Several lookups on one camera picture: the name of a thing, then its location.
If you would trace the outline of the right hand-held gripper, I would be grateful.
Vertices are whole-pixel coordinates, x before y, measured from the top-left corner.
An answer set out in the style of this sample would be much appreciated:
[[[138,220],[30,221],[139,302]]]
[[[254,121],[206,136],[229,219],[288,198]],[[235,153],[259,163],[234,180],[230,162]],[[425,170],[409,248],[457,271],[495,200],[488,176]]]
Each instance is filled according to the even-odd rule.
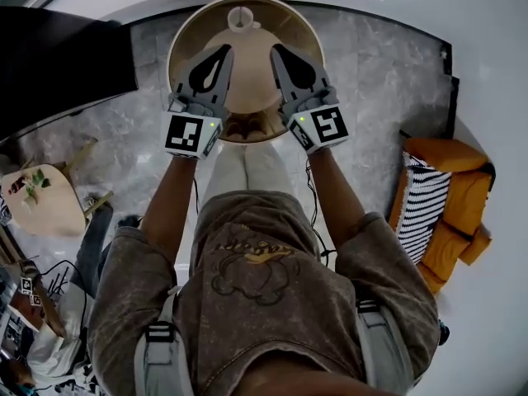
[[[347,140],[349,132],[337,92],[328,87],[323,65],[309,54],[282,44],[272,46],[270,60],[284,102],[280,107],[281,119],[304,151],[316,153]],[[311,93],[315,94],[304,101],[295,101]]]

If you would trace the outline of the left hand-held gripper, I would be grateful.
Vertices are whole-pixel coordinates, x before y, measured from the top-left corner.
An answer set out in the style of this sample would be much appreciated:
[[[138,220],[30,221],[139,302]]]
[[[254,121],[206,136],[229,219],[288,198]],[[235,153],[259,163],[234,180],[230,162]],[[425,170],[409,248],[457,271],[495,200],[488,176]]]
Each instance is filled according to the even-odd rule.
[[[231,45],[203,49],[177,76],[164,112],[164,150],[176,157],[205,159],[224,130],[223,106],[233,69]]]

